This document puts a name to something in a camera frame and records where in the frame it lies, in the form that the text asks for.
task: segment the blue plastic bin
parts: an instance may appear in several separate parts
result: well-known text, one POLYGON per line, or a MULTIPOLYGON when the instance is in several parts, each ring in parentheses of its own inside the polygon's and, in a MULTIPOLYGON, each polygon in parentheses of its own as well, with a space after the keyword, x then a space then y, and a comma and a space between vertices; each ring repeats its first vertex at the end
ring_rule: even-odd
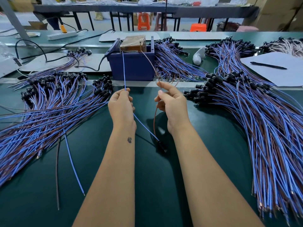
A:
MULTIPOLYGON (((111 51, 120 50, 120 39, 117 39, 105 56, 111 51)), ((151 37, 151 45, 146 46, 145 55, 154 65, 154 37, 151 37)), ((153 81, 155 72, 150 62, 142 53, 123 53, 125 65, 125 80, 153 81)), ((114 80, 124 80, 122 53, 112 53, 107 56, 112 69, 114 80)))

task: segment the person's left hand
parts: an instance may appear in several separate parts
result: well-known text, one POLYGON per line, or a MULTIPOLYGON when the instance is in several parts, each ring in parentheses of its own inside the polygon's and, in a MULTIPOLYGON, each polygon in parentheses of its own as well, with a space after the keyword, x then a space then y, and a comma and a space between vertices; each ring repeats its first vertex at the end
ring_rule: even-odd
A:
POLYGON ((133 98, 129 96, 129 91, 130 89, 127 88, 126 91, 121 89, 115 92, 108 102, 108 109, 113 120, 114 128, 126 126, 134 130, 137 129, 133 114, 135 110, 132 103, 133 98))

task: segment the black pen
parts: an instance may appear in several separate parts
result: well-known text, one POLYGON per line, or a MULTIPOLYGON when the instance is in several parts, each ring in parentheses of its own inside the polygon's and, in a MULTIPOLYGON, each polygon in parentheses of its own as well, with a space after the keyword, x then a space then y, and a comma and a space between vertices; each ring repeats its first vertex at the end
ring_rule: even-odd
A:
POLYGON ((250 62, 252 65, 259 65, 259 66, 265 66, 265 67, 270 67, 270 68, 277 68, 277 69, 283 69, 286 70, 287 68, 276 66, 276 65, 271 65, 271 64, 263 64, 263 63, 258 63, 258 62, 250 62))

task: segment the wire bundle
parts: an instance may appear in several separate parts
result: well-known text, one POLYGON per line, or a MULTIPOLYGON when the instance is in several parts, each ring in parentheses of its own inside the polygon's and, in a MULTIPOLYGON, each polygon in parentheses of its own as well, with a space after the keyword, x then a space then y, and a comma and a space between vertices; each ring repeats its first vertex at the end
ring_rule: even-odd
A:
POLYGON ((155 68, 157 79, 174 81, 177 79, 200 82, 207 73, 204 69, 198 70, 196 66, 183 61, 178 55, 188 55, 179 47, 179 43, 173 43, 173 39, 164 38, 155 41, 155 68))
POLYGON ((25 112, 0 118, 21 118, 0 131, 0 186, 60 137, 65 137, 68 147, 66 133, 106 105, 112 92, 109 77, 98 79, 94 89, 86 91, 86 74, 56 70, 51 76, 28 79, 28 83, 32 87, 21 93, 25 112))
POLYGON ((209 45, 207 54, 219 62, 216 74, 206 74, 205 85, 184 94, 201 106, 219 105, 236 118, 247 135, 260 216, 281 210, 289 223, 288 208, 303 216, 303 112, 284 98, 297 103, 294 99, 271 90, 272 83, 241 64, 240 58, 253 52, 250 42, 232 38, 209 45))
POLYGON ((293 55, 294 57, 303 57, 303 38, 284 39, 283 37, 279 37, 277 41, 264 42, 259 50, 261 53, 282 52, 293 55))
MULTIPOLYGON (((52 67, 52 68, 49 68, 49 69, 46 69, 46 70, 38 71, 38 72, 35 72, 35 73, 30 73, 26 77, 40 78, 40 77, 43 77, 43 76, 51 75, 54 70, 56 70, 58 73, 63 72, 66 69, 74 66, 75 64, 80 65, 79 64, 80 60, 84 59, 85 56, 90 56, 91 54, 92 54, 91 51, 86 51, 85 48, 79 48, 79 49, 75 49, 75 51, 68 51, 65 56, 62 56, 62 57, 59 57, 57 59, 49 61, 49 60, 47 60, 46 54, 44 53, 46 63, 52 62, 52 61, 57 61, 57 60, 60 60, 62 58, 65 58, 65 57, 68 57, 68 61, 65 64, 60 65, 58 67, 52 67)), ((22 81, 20 81, 16 84, 12 85, 11 87, 14 87, 14 90, 17 90, 17 89, 21 89, 23 87, 26 87, 27 85, 29 85, 28 81, 27 80, 22 80, 22 81)))

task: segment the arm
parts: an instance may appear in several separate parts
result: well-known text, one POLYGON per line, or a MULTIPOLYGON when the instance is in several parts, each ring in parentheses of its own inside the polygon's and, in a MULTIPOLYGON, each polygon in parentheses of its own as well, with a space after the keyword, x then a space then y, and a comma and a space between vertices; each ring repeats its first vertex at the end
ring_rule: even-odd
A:
POLYGON ((191 125, 186 98, 170 84, 158 85, 168 90, 155 101, 168 117, 194 226, 263 226, 191 125))
POLYGON ((115 92, 109 103, 113 130, 107 148, 73 227, 134 227, 134 121, 128 91, 115 92))

